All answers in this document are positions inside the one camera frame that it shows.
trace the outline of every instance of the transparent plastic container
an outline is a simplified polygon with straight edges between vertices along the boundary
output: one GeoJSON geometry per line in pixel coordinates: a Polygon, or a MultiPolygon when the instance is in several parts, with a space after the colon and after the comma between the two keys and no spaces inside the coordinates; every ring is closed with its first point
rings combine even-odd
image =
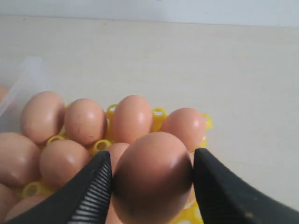
{"type": "Polygon", "coordinates": [[[33,95],[53,90],[40,57],[26,57],[21,64],[0,59],[0,84],[10,89],[0,102],[0,132],[20,133],[25,104],[33,95]]]}

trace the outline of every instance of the white wall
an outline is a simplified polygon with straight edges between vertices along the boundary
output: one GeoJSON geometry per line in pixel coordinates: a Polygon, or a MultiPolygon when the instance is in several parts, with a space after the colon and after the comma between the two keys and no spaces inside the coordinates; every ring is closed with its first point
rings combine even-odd
{"type": "Polygon", "coordinates": [[[0,14],[299,27],[299,0],[1,0],[0,14]]]}

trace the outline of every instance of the white table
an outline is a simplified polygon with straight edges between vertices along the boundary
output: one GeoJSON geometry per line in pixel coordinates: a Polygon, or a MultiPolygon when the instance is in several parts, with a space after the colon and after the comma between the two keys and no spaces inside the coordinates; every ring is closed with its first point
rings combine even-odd
{"type": "Polygon", "coordinates": [[[42,56],[67,102],[139,94],[209,113],[208,148],[299,210],[298,28],[1,16],[0,55],[42,56]]]}

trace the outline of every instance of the egg tray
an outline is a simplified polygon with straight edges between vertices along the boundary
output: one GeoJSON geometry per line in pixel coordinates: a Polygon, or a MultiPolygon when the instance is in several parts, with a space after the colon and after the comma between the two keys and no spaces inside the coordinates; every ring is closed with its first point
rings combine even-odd
{"type": "MultiPolygon", "coordinates": [[[[107,132],[105,139],[101,139],[97,141],[92,147],[88,148],[90,154],[94,156],[101,150],[105,150],[108,146],[114,144],[114,140],[112,137],[112,131],[111,131],[111,121],[113,118],[113,113],[115,108],[117,107],[117,104],[113,104],[108,107],[106,110],[106,118],[107,118],[107,132]]],[[[157,107],[152,110],[153,114],[153,126],[152,126],[152,132],[157,132],[165,118],[168,116],[166,111],[163,108],[157,107]]],[[[213,126],[213,122],[211,117],[206,114],[202,113],[202,115],[206,118],[206,129],[210,129],[213,126]]],[[[45,146],[49,145],[50,143],[56,141],[56,140],[63,140],[68,139],[65,135],[64,129],[55,136],[52,136],[48,139],[45,146]]],[[[206,147],[206,136],[204,136],[203,141],[198,147],[206,147]]],[[[38,182],[31,182],[23,189],[15,189],[15,192],[21,197],[26,198],[33,195],[40,195],[40,194],[47,194],[51,195],[54,193],[54,191],[50,190],[44,181],[41,179],[38,182]]],[[[196,203],[196,201],[189,203],[184,207],[184,209],[180,212],[180,214],[171,221],[170,224],[203,224],[203,220],[201,218],[199,207],[196,203]]]]}

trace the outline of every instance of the white surface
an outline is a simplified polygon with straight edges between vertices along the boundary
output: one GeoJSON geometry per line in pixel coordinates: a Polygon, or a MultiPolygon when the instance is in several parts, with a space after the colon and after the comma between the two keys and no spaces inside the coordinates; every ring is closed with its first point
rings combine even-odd
{"type": "Polygon", "coordinates": [[[299,27],[297,0],[1,0],[0,14],[299,27]]]}
{"type": "Polygon", "coordinates": [[[208,148],[299,210],[298,28],[2,16],[0,30],[0,55],[42,56],[67,103],[139,94],[209,113],[208,148]]]}

